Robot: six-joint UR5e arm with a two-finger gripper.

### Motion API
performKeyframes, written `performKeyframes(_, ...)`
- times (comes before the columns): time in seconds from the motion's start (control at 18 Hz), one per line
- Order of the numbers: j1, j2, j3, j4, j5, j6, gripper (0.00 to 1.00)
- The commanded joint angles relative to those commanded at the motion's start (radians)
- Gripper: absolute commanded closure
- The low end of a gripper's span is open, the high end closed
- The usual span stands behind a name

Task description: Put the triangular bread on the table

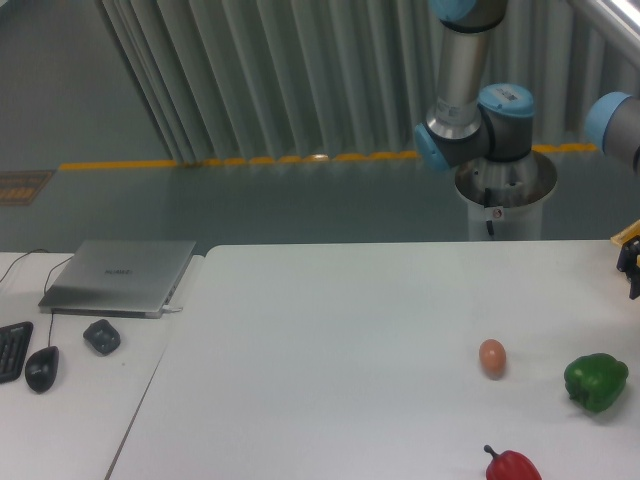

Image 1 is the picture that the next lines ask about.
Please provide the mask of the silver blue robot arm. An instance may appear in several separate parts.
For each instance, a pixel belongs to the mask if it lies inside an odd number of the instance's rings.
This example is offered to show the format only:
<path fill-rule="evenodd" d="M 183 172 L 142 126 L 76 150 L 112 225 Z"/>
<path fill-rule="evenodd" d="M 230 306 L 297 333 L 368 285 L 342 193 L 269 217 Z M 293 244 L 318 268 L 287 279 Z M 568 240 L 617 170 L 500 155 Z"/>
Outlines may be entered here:
<path fill-rule="evenodd" d="M 491 32 L 508 1 L 429 1 L 444 27 L 436 101 L 414 129 L 418 153 L 433 170 L 456 169 L 455 188 L 467 205 L 471 241 L 540 237 L 544 202 L 557 172 L 533 151 L 534 98 L 512 83 L 480 88 Z M 639 1 L 569 1 L 606 40 L 639 67 Z M 609 159 L 639 177 L 639 98 L 602 96 L 590 108 L 584 131 Z M 612 241 L 616 268 L 639 298 L 639 222 Z"/>

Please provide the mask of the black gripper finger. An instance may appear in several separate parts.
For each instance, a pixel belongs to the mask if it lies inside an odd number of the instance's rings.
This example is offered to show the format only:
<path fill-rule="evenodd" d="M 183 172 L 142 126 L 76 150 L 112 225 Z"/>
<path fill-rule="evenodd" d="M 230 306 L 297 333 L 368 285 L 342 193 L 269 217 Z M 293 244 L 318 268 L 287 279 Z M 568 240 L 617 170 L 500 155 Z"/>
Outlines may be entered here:
<path fill-rule="evenodd" d="M 636 235 L 626 241 L 620 250 L 616 268 L 626 275 L 630 285 L 629 298 L 639 297 L 639 236 Z"/>

